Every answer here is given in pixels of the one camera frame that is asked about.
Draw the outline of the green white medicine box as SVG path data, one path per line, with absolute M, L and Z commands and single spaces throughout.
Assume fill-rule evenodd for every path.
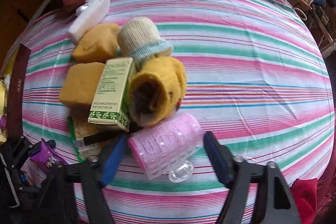
M 129 80 L 135 74 L 131 57 L 110 59 L 100 77 L 88 123 L 114 131 L 129 131 Z

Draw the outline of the packaged scouring pad green edge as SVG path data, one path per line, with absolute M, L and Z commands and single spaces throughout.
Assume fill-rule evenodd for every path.
M 124 131 L 113 131 L 104 126 L 88 123 L 83 117 L 67 117 L 70 137 L 77 159 L 83 162 L 90 156 L 99 155 L 109 143 L 117 140 Z

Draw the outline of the pink plastic hair roller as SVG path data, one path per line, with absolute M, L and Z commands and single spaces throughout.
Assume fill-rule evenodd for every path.
M 127 142 L 148 179 L 167 174 L 171 182 L 180 183 L 194 172 L 188 158 L 203 147 L 204 134 L 195 117 L 182 113 L 133 133 Z

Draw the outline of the purple snack packet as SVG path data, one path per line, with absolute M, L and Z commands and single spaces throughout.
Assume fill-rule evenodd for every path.
M 30 160 L 34 162 L 37 167 L 42 170 L 45 174 L 48 174 L 49 171 L 58 163 L 62 165 L 67 165 L 68 163 L 60 157 L 53 148 L 51 148 L 47 142 L 42 139 L 40 151 L 35 155 L 30 157 Z

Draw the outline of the yellow sponge block large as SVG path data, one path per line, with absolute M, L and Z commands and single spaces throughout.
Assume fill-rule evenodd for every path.
M 71 109 L 89 109 L 104 68 L 103 63 L 97 62 L 70 67 L 60 90 L 59 101 Z

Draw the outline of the yellow sock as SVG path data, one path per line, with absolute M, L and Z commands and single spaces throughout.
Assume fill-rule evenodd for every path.
M 187 88 L 185 67 L 171 56 L 148 60 L 129 83 L 129 113 L 140 127 L 150 127 L 177 111 Z

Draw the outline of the cream knitted sock roll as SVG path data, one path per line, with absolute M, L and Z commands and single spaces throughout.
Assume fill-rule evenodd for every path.
M 124 56 L 141 63 L 149 57 L 169 56 L 173 46 L 163 39 L 157 26 L 147 17 L 126 22 L 117 34 L 117 42 Z

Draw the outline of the white foam sponge block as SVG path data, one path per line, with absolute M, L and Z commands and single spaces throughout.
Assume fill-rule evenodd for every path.
M 76 46 L 89 29 L 97 26 L 108 13 L 110 0 L 86 0 L 77 9 L 77 18 L 71 24 L 68 34 Z

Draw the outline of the red blanket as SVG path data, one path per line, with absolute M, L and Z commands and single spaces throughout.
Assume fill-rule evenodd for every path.
M 312 224 L 314 221 L 317 210 L 317 184 L 316 178 L 296 179 L 290 187 L 302 224 Z

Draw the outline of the striped bed sheet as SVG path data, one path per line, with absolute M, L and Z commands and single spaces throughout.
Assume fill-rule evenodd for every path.
M 105 22 L 150 18 L 183 63 L 181 112 L 197 118 L 234 155 L 274 161 L 288 184 L 320 178 L 334 144 L 334 104 L 325 62 L 310 31 L 282 0 L 111 0 Z M 68 29 L 76 15 L 51 12 L 17 39 L 31 49 L 23 88 L 23 133 L 54 139 L 77 163 L 69 110 L 58 100 L 74 64 Z M 181 183 L 149 180 L 127 153 L 104 196 L 116 223 L 215 223 L 228 193 L 200 149 Z

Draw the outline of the yellow sponge small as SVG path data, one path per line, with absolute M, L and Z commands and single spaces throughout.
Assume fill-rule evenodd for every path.
M 120 27 L 116 23 L 98 24 L 89 29 L 79 40 L 72 52 L 78 63 L 104 63 L 117 57 L 117 34 Z

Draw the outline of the gold box maroon rim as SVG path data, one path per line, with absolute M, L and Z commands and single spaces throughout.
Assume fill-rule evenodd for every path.
M 22 101 L 31 50 L 19 44 L 1 70 L 1 143 L 23 134 Z

